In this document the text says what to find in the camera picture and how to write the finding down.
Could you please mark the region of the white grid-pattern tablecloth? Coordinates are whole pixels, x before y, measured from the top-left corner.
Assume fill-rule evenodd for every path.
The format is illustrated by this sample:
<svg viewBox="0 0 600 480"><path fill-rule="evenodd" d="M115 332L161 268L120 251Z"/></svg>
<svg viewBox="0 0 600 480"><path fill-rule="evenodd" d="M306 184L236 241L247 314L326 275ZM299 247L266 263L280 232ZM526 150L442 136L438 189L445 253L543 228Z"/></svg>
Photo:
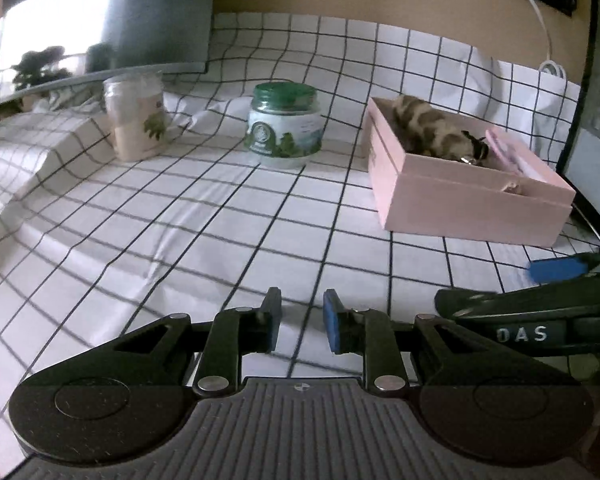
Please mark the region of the white grid-pattern tablecloth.
<svg viewBox="0 0 600 480"><path fill-rule="evenodd" d="M321 151L302 167L259 164L245 148L253 90L317 90ZM320 304L411 321L443 287L508 292L534 257L590 249L566 226L553 246L398 234L378 220L363 154L370 98L411 92L520 136L546 162L564 148L580 89L448 38L313 15L216 17L202 75L166 80L170 141L119 162L100 106L0 123L0 476L23 458L7 401L24 378L170 313L208 321L283 294L278 343L248 375L354 375L333 356Z"/></svg>

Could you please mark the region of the clear jar with tan lid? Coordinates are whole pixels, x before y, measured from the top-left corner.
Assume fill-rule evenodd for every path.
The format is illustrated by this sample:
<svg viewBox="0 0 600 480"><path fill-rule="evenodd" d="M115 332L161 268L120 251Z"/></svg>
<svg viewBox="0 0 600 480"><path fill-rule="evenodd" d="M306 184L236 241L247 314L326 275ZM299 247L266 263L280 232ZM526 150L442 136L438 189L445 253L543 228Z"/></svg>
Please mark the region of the clear jar with tan lid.
<svg viewBox="0 0 600 480"><path fill-rule="evenodd" d="M157 155L166 140L162 73L129 73L104 81L112 144L122 162Z"/></svg>

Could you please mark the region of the brown striped furry tail keychain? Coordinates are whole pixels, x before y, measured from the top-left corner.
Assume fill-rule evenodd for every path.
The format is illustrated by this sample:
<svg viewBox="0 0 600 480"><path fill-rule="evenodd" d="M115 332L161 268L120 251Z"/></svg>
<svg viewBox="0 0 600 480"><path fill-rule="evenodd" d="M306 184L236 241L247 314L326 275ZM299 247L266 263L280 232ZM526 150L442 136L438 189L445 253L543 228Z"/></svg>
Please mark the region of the brown striped furry tail keychain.
<svg viewBox="0 0 600 480"><path fill-rule="evenodd" d="M394 132L407 153L476 166L489 155L485 140L451 122L417 96L401 94L391 104Z"/></svg>

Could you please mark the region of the black monitor screen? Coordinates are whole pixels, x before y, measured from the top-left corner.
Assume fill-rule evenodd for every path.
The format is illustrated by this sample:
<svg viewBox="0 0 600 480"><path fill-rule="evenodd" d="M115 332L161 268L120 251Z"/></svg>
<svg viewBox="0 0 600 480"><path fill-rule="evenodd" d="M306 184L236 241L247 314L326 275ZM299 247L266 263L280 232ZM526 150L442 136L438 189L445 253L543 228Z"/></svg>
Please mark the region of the black monitor screen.
<svg viewBox="0 0 600 480"><path fill-rule="evenodd" d="M202 73L213 0L3 0L0 103L125 72Z"/></svg>

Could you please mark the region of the pink plastic comb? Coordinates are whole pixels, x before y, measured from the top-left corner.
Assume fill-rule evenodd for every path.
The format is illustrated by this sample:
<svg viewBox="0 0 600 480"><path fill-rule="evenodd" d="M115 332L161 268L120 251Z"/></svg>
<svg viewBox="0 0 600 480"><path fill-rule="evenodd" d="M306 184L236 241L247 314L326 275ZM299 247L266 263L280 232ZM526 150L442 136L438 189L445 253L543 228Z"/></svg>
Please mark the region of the pink plastic comb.
<svg viewBox="0 0 600 480"><path fill-rule="evenodd" d="M515 144L503 138L496 130L486 130L486 145L490 156L498 161L498 166L511 174L520 174L532 179L539 179L540 174L517 150Z"/></svg>

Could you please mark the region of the pink cardboard box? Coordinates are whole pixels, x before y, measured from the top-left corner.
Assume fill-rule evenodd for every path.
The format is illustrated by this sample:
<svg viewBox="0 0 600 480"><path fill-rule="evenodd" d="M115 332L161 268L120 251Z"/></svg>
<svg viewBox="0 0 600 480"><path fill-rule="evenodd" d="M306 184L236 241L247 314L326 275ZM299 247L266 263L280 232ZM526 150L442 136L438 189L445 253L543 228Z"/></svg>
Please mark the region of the pink cardboard box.
<svg viewBox="0 0 600 480"><path fill-rule="evenodd" d="M511 174L490 156L479 166L407 153L394 133L391 103L370 99L363 122L367 168L380 225L387 231L553 245L576 192L516 136L459 114L449 120L476 136L494 129L540 174Z"/></svg>

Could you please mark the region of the green-lidded glass jar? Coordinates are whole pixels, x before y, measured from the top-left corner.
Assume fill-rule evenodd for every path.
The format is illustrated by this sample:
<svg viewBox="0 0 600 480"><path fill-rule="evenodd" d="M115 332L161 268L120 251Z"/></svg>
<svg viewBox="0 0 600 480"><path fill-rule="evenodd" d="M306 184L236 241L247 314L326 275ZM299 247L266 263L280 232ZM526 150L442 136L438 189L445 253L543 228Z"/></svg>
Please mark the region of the green-lidded glass jar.
<svg viewBox="0 0 600 480"><path fill-rule="evenodd" d="M324 120L314 87L272 81L254 88L244 145L260 165L300 168L321 151L323 134Z"/></svg>

